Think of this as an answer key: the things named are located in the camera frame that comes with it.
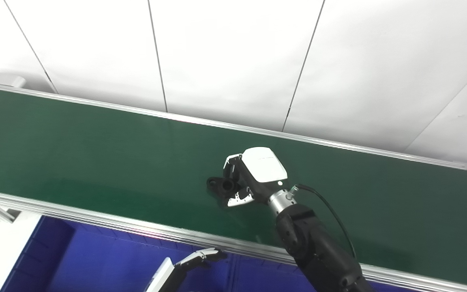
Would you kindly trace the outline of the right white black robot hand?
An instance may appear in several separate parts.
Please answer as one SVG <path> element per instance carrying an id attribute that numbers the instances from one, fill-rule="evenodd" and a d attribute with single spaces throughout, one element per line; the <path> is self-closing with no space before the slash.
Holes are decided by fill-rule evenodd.
<path id="1" fill-rule="evenodd" d="M 267 147 L 252 147 L 228 156 L 223 176 L 235 185 L 226 200 L 228 207 L 251 202 L 269 205 L 271 196 L 289 189 L 287 170 Z"/>

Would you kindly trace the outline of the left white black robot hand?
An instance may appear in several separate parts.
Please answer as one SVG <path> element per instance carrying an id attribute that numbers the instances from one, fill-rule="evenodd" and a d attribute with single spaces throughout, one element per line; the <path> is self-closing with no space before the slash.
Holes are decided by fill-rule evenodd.
<path id="1" fill-rule="evenodd" d="M 213 247 L 190 253 L 177 263 L 173 263 L 170 257 L 166 257 L 151 277 L 144 291 L 176 292 L 191 270 L 198 267 L 211 268 L 211 262 L 222 261 L 226 258 L 225 252 Z"/>

